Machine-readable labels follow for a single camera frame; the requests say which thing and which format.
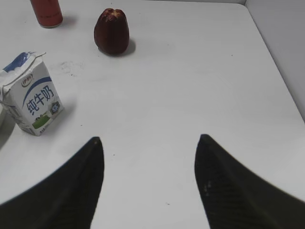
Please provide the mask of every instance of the white table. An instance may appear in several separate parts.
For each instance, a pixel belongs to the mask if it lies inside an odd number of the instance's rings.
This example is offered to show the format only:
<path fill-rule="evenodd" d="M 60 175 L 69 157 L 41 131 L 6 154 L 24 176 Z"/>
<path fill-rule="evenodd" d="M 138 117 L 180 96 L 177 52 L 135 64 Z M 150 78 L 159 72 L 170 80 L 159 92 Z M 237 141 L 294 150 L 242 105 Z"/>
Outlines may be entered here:
<path fill-rule="evenodd" d="M 202 133 L 305 200 L 304 123 L 245 7 L 63 0 L 66 22 L 43 29 L 28 1 L 3 4 L 0 63 L 46 51 L 66 110 L 41 137 L 14 128 L 0 150 L 0 202 L 97 135 L 105 178 L 93 229 L 207 229 L 193 171 Z M 127 15 L 136 48 L 123 57 L 100 53 L 93 40 L 107 7 Z"/>

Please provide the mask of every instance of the gray wall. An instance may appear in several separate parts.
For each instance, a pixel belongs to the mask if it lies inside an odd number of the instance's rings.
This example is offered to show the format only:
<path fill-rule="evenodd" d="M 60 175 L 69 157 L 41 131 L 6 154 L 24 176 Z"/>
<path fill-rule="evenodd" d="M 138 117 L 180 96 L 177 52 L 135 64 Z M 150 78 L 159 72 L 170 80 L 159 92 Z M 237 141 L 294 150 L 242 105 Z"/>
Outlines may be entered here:
<path fill-rule="evenodd" d="M 246 2 L 246 0 L 168 0 L 168 1 L 225 2 L 225 3 L 240 3 L 243 5 Z"/>
<path fill-rule="evenodd" d="M 247 0 L 246 7 L 305 120 L 305 0 Z"/>

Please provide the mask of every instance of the stain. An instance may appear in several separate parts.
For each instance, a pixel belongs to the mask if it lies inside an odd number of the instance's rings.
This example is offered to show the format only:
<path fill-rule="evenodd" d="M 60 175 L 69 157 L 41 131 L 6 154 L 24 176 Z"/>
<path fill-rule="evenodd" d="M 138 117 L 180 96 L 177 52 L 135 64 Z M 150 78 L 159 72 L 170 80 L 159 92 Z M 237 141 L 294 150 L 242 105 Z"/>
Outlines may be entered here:
<path fill-rule="evenodd" d="M 63 61 L 57 64 L 53 64 L 49 67 L 49 70 L 52 71 L 52 74 L 56 75 L 65 75 L 69 74 L 70 76 L 76 77 L 79 71 L 84 70 L 85 65 L 82 62 L 73 62 L 73 61 Z"/>

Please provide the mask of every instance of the red wax apple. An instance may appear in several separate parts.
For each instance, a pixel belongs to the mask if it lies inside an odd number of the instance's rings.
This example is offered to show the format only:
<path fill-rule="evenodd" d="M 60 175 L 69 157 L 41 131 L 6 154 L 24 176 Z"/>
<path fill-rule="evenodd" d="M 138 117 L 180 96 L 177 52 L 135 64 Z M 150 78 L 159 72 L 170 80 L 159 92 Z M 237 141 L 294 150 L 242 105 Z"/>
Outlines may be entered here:
<path fill-rule="evenodd" d="M 110 55 L 123 53 L 129 44 L 129 28 L 122 10 L 105 9 L 94 28 L 94 41 Z"/>

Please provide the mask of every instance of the white milk carton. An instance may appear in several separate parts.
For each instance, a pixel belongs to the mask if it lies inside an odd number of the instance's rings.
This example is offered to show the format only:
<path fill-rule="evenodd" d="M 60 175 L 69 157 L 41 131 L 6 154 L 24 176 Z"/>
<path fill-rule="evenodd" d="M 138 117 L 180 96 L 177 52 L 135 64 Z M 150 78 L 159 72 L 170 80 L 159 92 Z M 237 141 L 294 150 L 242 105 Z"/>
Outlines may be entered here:
<path fill-rule="evenodd" d="M 36 136 L 63 110 L 44 54 L 23 52 L 0 71 L 0 103 L 22 130 Z"/>

